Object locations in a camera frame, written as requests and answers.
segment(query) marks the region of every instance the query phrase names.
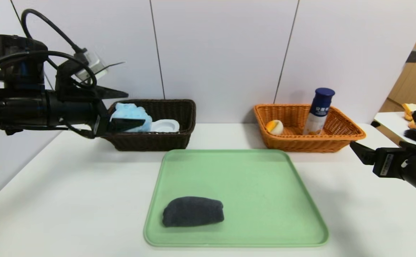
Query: bottle label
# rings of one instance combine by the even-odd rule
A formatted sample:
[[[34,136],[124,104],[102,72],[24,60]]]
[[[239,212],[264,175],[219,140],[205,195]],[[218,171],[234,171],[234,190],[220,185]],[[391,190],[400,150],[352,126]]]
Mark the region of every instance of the bottle label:
[[[309,113],[308,120],[306,120],[306,124],[303,129],[303,135],[319,135],[324,128],[325,119],[327,119],[327,114],[321,117]]]
[[[330,103],[328,106],[315,106],[312,105],[311,109],[309,110],[310,114],[313,114],[314,116],[323,117],[326,116],[329,113],[330,109]]]

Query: yellow and white ball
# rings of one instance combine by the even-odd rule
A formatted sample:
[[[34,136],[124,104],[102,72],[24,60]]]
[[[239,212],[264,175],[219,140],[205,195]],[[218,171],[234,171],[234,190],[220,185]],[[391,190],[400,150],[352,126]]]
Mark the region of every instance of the yellow and white ball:
[[[265,128],[268,132],[270,132],[270,134],[275,136],[281,135],[284,132],[283,123],[277,119],[268,122]]]

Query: green tray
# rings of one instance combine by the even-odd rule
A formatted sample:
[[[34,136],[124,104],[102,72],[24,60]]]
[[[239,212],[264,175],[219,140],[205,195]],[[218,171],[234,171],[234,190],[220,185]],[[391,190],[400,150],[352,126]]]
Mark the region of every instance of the green tray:
[[[162,224],[178,197],[220,200],[221,223]],[[161,166],[144,225],[156,247],[315,247],[329,232],[296,172],[280,150],[172,150]]]

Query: table surface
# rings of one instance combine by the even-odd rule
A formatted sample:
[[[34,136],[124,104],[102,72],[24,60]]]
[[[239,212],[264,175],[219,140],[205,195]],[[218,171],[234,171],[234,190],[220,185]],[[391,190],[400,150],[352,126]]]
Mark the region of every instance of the table surface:
[[[404,112],[379,112],[376,114],[375,120],[394,132],[403,141],[416,144],[416,141],[411,140],[404,135],[405,130],[409,129],[407,126],[409,121],[405,120],[404,116]]]
[[[361,124],[370,147],[395,144]],[[197,124],[188,148],[265,148],[256,124]],[[416,256],[416,189],[381,179],[349,147],[289,153],[324,218],[314,248],[157,248],[143,227],[164,152],[118,152],[62,132],[0,192],[0,257]]]

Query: dark gray towel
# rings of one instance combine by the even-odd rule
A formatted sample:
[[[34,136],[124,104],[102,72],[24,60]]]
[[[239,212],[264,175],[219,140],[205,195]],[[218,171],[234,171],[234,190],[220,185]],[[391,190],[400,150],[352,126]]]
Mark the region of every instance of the dark gray towel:
[[[187,196],[172,200],[164,210],[162,223],[166,227],[192,227],[224,220],[221,201]]]

